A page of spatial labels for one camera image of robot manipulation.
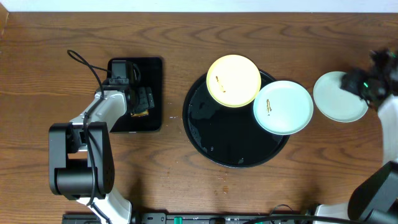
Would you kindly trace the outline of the green yellow sponge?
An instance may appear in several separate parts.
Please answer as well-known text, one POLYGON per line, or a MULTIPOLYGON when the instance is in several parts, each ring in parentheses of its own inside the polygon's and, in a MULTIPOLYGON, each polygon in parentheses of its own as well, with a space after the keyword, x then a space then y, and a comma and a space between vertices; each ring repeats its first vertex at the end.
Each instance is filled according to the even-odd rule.
POLYGON ((148 114, 149 114, 149 110, 145 110, 145 111, 140 112, 140 113, 131 113, 131 117, 132 118, 138 118, 138 117, 147 116, 148 114))

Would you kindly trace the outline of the pale green plate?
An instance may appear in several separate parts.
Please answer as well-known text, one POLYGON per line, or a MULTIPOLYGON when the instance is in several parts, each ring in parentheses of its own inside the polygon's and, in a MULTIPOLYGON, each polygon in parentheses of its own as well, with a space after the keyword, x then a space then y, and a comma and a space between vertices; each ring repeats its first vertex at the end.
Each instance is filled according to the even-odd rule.
POLYGON ((362 118, 368 106, 360 97, 342 90, 341 78, 345 72, 334 71, 322 75, 313 87, 317 108, 328 118, 350 123, 362 118))

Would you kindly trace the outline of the light blue plate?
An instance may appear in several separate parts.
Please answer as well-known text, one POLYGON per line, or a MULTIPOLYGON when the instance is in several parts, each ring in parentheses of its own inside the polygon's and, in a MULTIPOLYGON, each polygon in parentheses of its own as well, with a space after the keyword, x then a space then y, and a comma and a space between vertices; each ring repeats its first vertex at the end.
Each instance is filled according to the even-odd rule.
POLYGON ((253 104, 260 127, 272 134, 291 135, 301 131, 313 115, 309 92, 292 81, 276 81, 263 87, 253 104))

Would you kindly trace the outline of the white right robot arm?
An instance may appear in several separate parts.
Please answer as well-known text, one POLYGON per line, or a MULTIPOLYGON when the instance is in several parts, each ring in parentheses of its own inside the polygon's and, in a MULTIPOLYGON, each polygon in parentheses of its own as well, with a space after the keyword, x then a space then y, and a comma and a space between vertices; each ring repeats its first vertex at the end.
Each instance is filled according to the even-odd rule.
POLYGON ((314 223, 397 223, 397 52, 370 52, 367 70, 354 68, 333 82, 333 90, 316 83, 313 96, 323 111, 348 109, 347 96, 376 112, 382 131, 382 160, 375 173, 355 188, 345 203, 316 206, 314 223))

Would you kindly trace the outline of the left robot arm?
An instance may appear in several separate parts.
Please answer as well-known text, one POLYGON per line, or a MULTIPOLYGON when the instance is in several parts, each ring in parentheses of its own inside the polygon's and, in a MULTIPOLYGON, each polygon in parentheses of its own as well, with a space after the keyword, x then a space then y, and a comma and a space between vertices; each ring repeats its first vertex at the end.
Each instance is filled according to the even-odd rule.
POLYGON ((115 170, 109 132, 127 114, 129 104, 154 107, 149 87, 105 86, 68 123, 49 129, 49 186, 53 194, 86 205, 94 218, 82 223, 140 223, 141 217, 114 186, 115 170))

